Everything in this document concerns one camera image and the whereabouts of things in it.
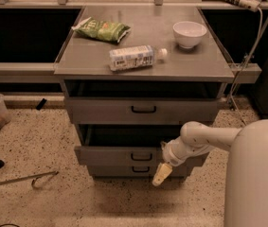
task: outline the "bottle label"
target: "bottle label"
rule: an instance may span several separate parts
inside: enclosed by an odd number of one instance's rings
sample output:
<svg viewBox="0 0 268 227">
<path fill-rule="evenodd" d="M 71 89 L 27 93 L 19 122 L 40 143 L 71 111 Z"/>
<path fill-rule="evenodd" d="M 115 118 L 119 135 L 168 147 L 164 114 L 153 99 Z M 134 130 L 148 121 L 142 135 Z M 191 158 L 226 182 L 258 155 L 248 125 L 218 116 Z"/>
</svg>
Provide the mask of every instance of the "bottle label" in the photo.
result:
<svg viewBox="0 0 268 227">
<path fill-rule="evenodd" d="M 113 71 L 153 64 L 153 50 L 148 45 L 110 51 Z"/>
</svg>

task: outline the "gray countertop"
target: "gray countertop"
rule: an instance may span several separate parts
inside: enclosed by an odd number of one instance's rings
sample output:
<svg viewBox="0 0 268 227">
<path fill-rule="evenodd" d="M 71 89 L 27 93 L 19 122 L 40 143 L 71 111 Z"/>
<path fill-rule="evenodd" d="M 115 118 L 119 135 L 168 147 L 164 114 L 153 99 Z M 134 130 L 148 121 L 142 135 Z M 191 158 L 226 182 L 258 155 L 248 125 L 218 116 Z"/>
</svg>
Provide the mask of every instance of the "gray countertop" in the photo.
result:
<svg viewBox="0 0 268 227">
<path fill-rule="evenodd" d="M 174 41 L 172 26 L 175 23 L 185 20 L 205 23 L 196 7 L 90 5 L 85 8 L 81 20 L 90 16 L 98 20 L 124 23 L 132 31 L 119 44 L 85 39 L 74 32 L 60 62 L 55 65 L 55 75 L 220 82 L 232 82 L 234 78 L 209 31 L 201 43 L 191 50 L 180 48 Z M 110 50 L 142 44 L 167 48 L 169 55 L 165 62 L 122 72 L 110 70 Z"/>
</svg>

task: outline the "bowl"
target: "bowl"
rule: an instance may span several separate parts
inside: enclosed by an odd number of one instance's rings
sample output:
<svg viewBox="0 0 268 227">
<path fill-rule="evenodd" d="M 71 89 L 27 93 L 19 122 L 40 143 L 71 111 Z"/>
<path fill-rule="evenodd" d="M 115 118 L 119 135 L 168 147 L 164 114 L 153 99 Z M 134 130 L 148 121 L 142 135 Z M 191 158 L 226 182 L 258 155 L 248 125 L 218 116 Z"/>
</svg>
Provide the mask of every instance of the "bowl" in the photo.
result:
<svg viewBox="0 0 268 227">
<path fill-rule="evenodd" d="M 191 49 L 199 44 L 206 33 L 206 27 L 196 22 L 182 21 L 173 26 L 175 41 L 185 49 Z"/>
</svg>

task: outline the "bottle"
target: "bottle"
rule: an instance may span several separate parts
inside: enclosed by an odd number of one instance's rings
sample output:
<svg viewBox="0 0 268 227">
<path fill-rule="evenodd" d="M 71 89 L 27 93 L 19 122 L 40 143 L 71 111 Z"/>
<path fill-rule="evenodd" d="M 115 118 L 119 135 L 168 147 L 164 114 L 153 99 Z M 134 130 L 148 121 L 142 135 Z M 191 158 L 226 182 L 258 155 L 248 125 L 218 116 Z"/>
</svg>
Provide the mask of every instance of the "bottle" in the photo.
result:
<svg viewBox="0 0 268 227">
<path fill-rule="evenodd" d="M 114 49 L 109 52 L 112 71 L 126 70 L 153 65 L 158 60 L 167 57 L 165 48 L 156 49 L 150 45 Z"/>
</svg>

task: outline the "floor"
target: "floor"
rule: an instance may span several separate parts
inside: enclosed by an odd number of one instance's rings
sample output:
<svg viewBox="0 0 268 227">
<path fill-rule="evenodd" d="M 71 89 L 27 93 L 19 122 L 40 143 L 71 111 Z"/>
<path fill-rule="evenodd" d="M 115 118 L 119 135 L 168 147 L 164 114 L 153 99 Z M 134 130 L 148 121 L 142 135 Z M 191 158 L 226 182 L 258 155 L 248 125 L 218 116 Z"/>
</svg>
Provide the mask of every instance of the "floor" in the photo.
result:
<svg viewBox="0 0 268 227">
<path fill-rule="evenodd" d="M 247 98 L 236 100 L 247 123 L 259 119 Z M 0 225 L 223 226 L 225 151 L 212 150 L 185 181 L 168 179 L 159 187 L 152 179 L 93 179 L 77 162 L 73 147 L 79 139 L 63 105 L 48 100 L 36 110 L 34 103 L 9 106 L 7 100 L 11 121 L 0 130 L 0 160 L 5 162 L 0 182 L 55 170 L 59 174 L 34 186 L 31 180 L 0 185 Z M 243 124 L 222 103 L 213 126 Z"/>
</svg>

